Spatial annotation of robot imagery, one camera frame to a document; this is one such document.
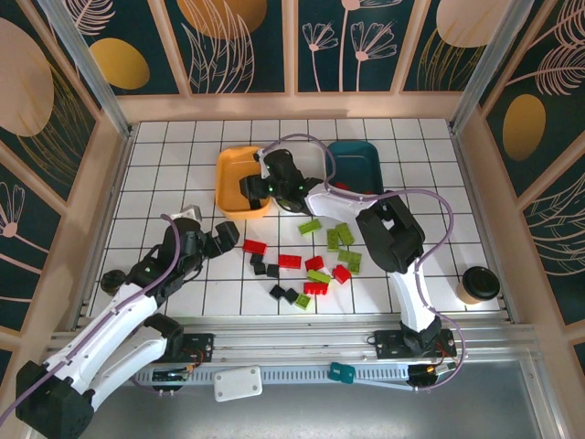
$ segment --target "teal tray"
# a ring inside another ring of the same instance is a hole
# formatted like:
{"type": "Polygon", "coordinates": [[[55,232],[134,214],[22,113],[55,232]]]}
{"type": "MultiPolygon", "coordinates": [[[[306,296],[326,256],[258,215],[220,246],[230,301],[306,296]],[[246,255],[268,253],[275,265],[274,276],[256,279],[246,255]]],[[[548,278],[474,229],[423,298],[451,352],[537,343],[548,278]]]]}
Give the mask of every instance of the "teal tray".
{"type": "MultiPolygon", "coordinates": [[[[335,157],[336,172],[331,184],[360,194],[384,192],[378,150],[368,142],[338,141],[329,145],[335,157]]],[[[331,173],[331,160],[325,159],[327,175],[331,173]]]]}

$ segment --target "yellow circle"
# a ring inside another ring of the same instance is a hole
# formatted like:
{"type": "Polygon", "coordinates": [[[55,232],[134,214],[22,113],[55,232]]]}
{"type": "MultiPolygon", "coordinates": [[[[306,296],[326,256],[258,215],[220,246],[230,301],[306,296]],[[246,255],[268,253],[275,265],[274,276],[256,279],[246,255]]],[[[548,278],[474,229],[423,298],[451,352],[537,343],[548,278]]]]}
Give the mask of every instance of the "yellow circle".
{"type": "Polygon", "coordinates": [[[150,70],[141,53],[118,38],[104,38],[90,47],[104,78],[121,89],[135,90],[150,79],[150,70]]]}
{"type": "MultiPolygon", "coordinates": [[[[229,24],[224,0],[176,0],[176,3],[186,21],[203,35],[227,39],[228,33],[231,37],[238,34],[237,30],[229,31],[233,25],[229,24]]],[[[250,33],[260,27],[266,17],[266,0],[225,0],[225,3],[234,19],[241,16],[250,33]]]]}
{"type": "Polygon", "coordinates": [[[15,135],[38,134],[55,98],[51,67],[27,32],[0,18],[0,126],[15,135]]]}
{"type": "Polygon", "coordinates": [[[504,150],[512,160],[521,162],[538,147],[545,132],[547,112],[531,94],[521,94],[508,107],[504,118],[504,150]]]}
{"type": "Polygon", "coordinates": [[[457,48],[479,48],[490,42],[510,0],[441,0],[437,32],[457,48]]]}

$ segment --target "table surface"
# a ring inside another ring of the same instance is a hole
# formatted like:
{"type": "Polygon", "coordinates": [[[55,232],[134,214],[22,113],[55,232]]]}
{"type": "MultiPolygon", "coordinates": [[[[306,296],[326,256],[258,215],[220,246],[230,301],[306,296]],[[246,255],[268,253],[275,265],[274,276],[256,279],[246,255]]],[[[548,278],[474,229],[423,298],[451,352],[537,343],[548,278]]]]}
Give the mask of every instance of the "table surface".
{"type": "MultiPolygon", "coordinates": [[[[96,316],[111,300],[99,288],[102,273],[112,269],[127,273],[152,246],[160,243],[167,227],[158,218],[161,213],[198,205],[204,231],[226,220],[214,202],[216,162],[222,150],[265,146],[291,133],[312,134],[327,145],[337,140],[368,141],[378,150],[386,189],[424,187],[446,197],[455,212],[455,225],[450,242],[424,266],[431,301],[439,311],[500,309],[497,299],[465,305],[453,292],[467,268],[486,266],[487,262],[446,122],[343,119],[141,123],[98,278],[82,314],[96,316]]],[[[403,199],[424,229],[424,248],[428,250],[444,235],[448,218],[432,198],[408,195],[403,199]]],[[[303,215],[281,212],[272,204],[262,219],[235,221],[240,232],[238,247],[206,262],[202,274],[171,296],[161,312],[171,317],[399,313],[393,281],[373,263],[356,227],[352,229],[356,243],[349,250],[362,253],[363,259],[361,273],[351,282],[316,297],[304,311],[284,299],[277,302],[269,296],[277,283],[284,289],[301,292],[306,280],[304,264],[302,270],[281,269],[279,280],[256,276],[250,255],[241,249],[244,239],[268,244],[264,257],[267,263],[278,263],[279,254],[300,255],[303,262],[321,255],[332,270],[337,254],[326,250],[326,229],[334,227],[336,221],[320,218],[323,228],[302,236],[298,226],[308,220],[303,215]]]]}

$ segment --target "black cup lid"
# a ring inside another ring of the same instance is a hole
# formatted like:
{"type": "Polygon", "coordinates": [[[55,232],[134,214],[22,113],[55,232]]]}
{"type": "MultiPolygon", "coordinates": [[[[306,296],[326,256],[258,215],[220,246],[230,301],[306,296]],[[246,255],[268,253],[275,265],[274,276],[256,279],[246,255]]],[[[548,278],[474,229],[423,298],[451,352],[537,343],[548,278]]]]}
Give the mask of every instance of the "black cup lid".
{"type": "Polygon", "coordinates": [[[500,281],[484,267],[472,267],[463,273],[463,288],[477,300],[491,300],[500,292],[500,281]]]}

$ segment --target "white tiled table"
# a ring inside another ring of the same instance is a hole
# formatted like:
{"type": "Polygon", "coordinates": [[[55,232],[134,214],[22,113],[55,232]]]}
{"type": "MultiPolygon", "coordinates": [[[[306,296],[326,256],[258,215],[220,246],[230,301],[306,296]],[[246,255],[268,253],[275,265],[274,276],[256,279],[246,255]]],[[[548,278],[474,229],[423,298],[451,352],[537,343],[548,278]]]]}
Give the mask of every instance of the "white tiled table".
{"type": "MultiPolygon", "coordinates": [[[[384,186],[388,189],[423,187],[440,193],[453,207],[455,226],[451,241],[426,263],[425,276],[434,306],[440,311],[498,310],[497,300],[467,306],[453,289],[463,272],[473,265],[486,266],[484,249],[457,159],[443,120],[345,119],[198,121],[142,123],[122,186],[111,235],[102,256],[98,280],[113,268],[128,270],[160,242],[167,224],[161,213],[178,212],[183,206],[198,205],[204,230],[225,220],[216,208],[216,161],[221,150],[238,145],[268,145],[292,133],[312,134],[326,144],[336,140],[367,140],[377,149],[384,186]]],[[[440,204],[422,195],[404,198],[424,229],[425,250],[445,233],[447,218],[440,204]]],[[[318,296],[306,311],[283,299],[274,301],[268,292],[277,283],[255,276],[244,239],[269,245],[265,262],[277,263],[278,254],[298,254],[303,261],[322,255],[331,270],[336,253],[327,253],[325,229],[335,225],[321,219],[324,228],[314,236],[301,236],[298,225],[305,216],[279,213],[272,206],[262,219],[237,221],[239,247],[206,263],[197,280],[186,284],[163,307],[169,316],[266,316],[290,314],[379,314],[399,313],[399,302],[391,278],[367,254],[358,230],[352,230],[356,245],[351,250],[363,255],[361,273],[350,283],[318,296]]],[[[279,284],[303,290],[305,270],[281,269],[279,284]]],[[[109,302],[96,282],[88,306],[96,316],[109,302]]]]}

